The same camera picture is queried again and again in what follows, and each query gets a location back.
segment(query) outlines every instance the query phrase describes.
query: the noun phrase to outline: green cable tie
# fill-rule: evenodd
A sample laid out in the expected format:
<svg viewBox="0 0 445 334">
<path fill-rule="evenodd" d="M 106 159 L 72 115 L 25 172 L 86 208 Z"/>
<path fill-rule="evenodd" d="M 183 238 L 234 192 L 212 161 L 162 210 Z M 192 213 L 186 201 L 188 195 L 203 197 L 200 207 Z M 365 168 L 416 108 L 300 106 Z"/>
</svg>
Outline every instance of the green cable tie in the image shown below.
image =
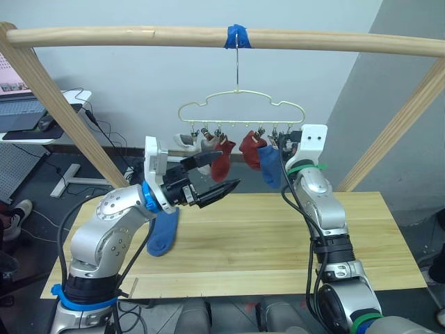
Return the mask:
<svg viewBox="0 0 445 334">
<path fill-rule="evenodd" d="M 383 318 L 383 316 L 380 313 L 368 313 L 366 315 L 362 315 L 353 323 L 353 326 L 350 328 L 350 334 L 357 334 L 357 330 L 359 329 L 360 325 L 363 324 L 365 321 L 372 320 L 372 319 L 379 319 Z"/>
<path fill-rule="evenodd" d="M 305 168 L 308 168 L 308 167 L 317 167 L 319 170 L 323 170 L 323 169 L 325 169 L 325 168 L 327 167 L 327 164 L 323 164 L 323 165 L 320 165 L 320 164 L 319 164 L 319 165 L 317 165 L 317 166 L 312 165 L 312 164 L 301 165 L 301 166 L 298 166 L 298 167 L 294 167 L 294 168 L 289 169 L 289 170 L 287 171 L 287 175 L 290 175 L 290 174 L 292 174 L 292 173 L 294 173 L 294 172 L 299 172 L 300 170 L 305 169 Z"/>
</svg>

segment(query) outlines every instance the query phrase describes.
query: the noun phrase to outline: laptop screen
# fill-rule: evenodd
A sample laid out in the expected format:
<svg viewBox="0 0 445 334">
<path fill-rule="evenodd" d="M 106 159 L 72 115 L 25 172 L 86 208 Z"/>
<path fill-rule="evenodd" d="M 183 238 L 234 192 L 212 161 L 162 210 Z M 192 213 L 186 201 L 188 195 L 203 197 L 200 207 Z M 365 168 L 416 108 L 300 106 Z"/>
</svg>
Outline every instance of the laptop screen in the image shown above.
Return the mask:
<svg viewBox="0 0 445 334">
<path fill-rule="evenodd" d="M 0 96 L 30 93 L 31 90 L 0 54 Z"/>
</svg>

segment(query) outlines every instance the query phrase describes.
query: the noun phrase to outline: laptop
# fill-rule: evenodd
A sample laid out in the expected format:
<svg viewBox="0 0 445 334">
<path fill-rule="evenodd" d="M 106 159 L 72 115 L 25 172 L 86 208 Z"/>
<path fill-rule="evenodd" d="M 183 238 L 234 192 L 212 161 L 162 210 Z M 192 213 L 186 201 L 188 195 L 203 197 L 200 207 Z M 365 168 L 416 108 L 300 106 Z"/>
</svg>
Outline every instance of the laptop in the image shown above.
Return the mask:
<svg viewBox="0 0 445 334">
<path fill-rule="evenodd" d="M 0 54 L 0 132 L 33 129 L 45 108 Z"/>
</svg>

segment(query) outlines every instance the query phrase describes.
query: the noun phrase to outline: clothes hanger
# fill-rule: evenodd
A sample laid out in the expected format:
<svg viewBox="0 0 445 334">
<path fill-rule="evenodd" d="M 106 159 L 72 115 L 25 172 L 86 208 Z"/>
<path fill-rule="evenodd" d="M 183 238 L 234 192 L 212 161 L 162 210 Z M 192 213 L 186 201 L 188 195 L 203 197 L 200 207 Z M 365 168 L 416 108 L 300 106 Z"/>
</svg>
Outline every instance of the clothes hanger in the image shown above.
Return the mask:
<svg viewBox="0 0 445 334">
<path fill-rule="evenodd" d="M 235 41 L 236 41 L 236 87 L 235 87 L 235 89 L 234 90 L 228 90 L 228 91 L 225 91 L 225 92 L 219 92 L 219 93 L 211 94 L 211 95 L 209 95 L 209 96 L 207 96 L 205 98 L 205 102 L 203 102 L 203 103 L 192 101 L 192 102 L 188 102 L 188 103 L 183 104 L 178 109 L 178 118 L 181 121 L 183 121 L 183 122 L 191 122 L 192 124 L 195 123 L 195 122 L 202 122 L 202 123 L 216 122 L 218 124 L 221 124 L 221 123 L 231 123 L 233 125 L 235 123 L 245 123 L 245 124 L 250 124 L 250 123 L 273 123 L 273 124 L 275 124 L 275 123 L 288 123 L 288 125 L 290 125 L 290 124 L 303 122 L 305 120 L 305 118 L 306 118 L 306 111 L 301 106 L 299 106 L 298 104 L 293 103 L 293 102 L 289 102 L 289 101 L 280 101 L 278 103 L 275 103 L 272 100 L 272 97 L 270 95 L 265 94 L 265 93 L 257 92 L 257 91 L 254 91 L 254 90 L 239 89 L 238 34 L 236 34 L 236 36 L 235 36 Z M 229 95 L 229 94 L 253 94 L 253 95 L 260 95 L 262 97 L 267 98 L 269 104 L 272 105 L 272 106 L 281 106 L 283 104 L 286 104 L 286 105 L 289 105 L 289 106 L 292 106 L 292 107 L 298 109 L 299 112 L 301 112 L 302 117 L 301 117 L 300 120 L 292 120 L 292 121 L 279 121 L 279 122 L 277 122 L 277 121 L 261 121 L 261 122 L 259 122 L 259 121 L 254 121 L 254 120 L 253 121 L 252 120 L 187 120 L 187 119 L 185 119 L 185 118 L 183 118 L 181 116 L 181 111 L 186 106 L 190 106 L 192 104 L 195 104 L 197 106 L 206 106 L 206 105 L 209 104 L 209 100 L 211 98 L 213 98 L 215 96 Z"/>
</svg>

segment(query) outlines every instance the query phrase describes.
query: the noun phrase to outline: red sock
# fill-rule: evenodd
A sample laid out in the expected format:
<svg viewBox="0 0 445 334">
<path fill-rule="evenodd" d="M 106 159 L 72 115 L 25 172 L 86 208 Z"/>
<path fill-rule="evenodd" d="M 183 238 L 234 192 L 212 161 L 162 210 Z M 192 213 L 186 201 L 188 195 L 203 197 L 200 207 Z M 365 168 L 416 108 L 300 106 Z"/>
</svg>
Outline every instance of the red sock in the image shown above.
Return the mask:
<svg viewBox="0 0 445 334">
<path fill-rule="evenodd" d="M 233 141 L 229 141 L 227 137 L 222 140 L 222 143 L 218 141 L 216 144 L 214 150 L 222 151 L 222 155 L 211 163 L 211 178 L 215 182 L 221 182 L 227 177 L 230 168 L 229 156 L 235 145 L 236 144 Z"/>
<path fill-rule="evenodd" d="M 252 130 L 249 131 L 241 145 L 239 145 L 239 150 L 243 153 L 244 161 L 251 169 L 261 170 L 257 149 L 267 146 L 267 142 L 262 138 L 256 139 L 254 135 L 255 133 Z"/>
</svg>

